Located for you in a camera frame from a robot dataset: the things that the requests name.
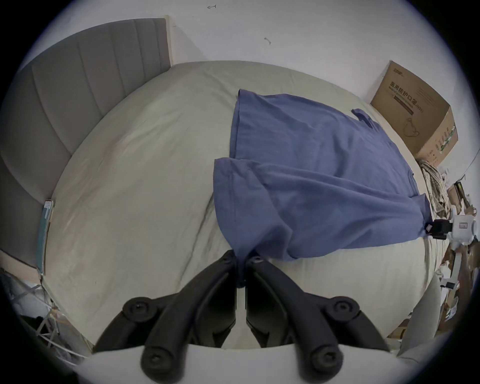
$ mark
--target screw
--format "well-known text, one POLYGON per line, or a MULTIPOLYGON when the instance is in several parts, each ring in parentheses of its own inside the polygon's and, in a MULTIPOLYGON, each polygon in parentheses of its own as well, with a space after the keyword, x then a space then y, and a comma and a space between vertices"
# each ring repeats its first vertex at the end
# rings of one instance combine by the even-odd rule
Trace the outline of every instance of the screw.
POLYGON ((339 301, 335 304, 334 309, 336 312, 352 312, 353 308, 349 302, 339 301))
POLYGON ((340 356, 338 349, 335 347, 321 347, 312 355, 313 367, 319 372, 329 371, 338 365, 340 356))
POLYGON ((148 311, 148 304, 144 301, 139 301, 133 305, 133 313, 145 313, 148 311))
POLYGON ((159 349, 154 351, 148 361, 150 368, 155 371, 166 373, 172 369, 172 358, 165 350, 159 349))

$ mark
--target wrinkled fabric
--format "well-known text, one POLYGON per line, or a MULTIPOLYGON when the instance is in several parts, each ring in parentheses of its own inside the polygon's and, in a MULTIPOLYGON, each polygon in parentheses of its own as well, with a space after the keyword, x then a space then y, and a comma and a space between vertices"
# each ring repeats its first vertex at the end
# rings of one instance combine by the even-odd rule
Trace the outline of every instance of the wrinkled fabric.
POLYGON ((424 235, 430 206, 410 167, 378 123, 352 113, 239 91, 214 200, 240 261, 254 250, 292 260, 424 235))

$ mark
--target gray upholstered headboard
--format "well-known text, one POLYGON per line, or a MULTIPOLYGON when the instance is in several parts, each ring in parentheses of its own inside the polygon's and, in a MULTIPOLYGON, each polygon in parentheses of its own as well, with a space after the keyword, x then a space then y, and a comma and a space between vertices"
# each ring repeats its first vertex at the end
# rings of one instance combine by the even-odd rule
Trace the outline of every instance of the gray upholstered headboard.
POLYGON ((165 18, 96 26, 15 76, 0 110, 0 249, 34 266, 43 203, 114 106, 170 68, 165 18))

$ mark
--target beige bed sheet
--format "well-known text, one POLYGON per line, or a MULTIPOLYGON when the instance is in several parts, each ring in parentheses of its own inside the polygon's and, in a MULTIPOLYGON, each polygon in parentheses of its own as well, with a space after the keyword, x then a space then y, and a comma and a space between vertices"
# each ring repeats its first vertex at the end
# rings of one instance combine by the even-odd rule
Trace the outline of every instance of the beige bed sheet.
MULTIPOLYGON (((413 156, 369 104, 312 76, 239 61, 185 63, 133 92, 88 135, 55 189, 45 285, 72 324, 95 343, 128 299, 177 292, 229 245, 215 217, 214 159, 228 156, 239 88, 289 93, 378 121, 426 192, 413 156)), ((413 309, 446 244, 417 239, 274 261, 305 291, 354 298, 389 334, 413 309)), ((239 291, 239 316, 244 316, 239 291)), ((257 348, 237 318, 226 348, 257 348)))

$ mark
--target cardboard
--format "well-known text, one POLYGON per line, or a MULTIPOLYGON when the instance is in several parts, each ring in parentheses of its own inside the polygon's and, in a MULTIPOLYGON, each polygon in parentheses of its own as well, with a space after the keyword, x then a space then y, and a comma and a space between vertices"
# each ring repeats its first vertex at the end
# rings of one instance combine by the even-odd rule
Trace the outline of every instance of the cardboard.
POLYGON ((452 185, 450 188, 447 189, 448 199, 450 203, 456 207, 457 214, 462 212, 462 203, 460 201, 460 196, 458 195, 458 191, 456 190, 455 185, 452 185))
POLYGON ((450 105, 421 78, 393 61, 372 105, 417 160, 436 167, 458 141, 450 105))

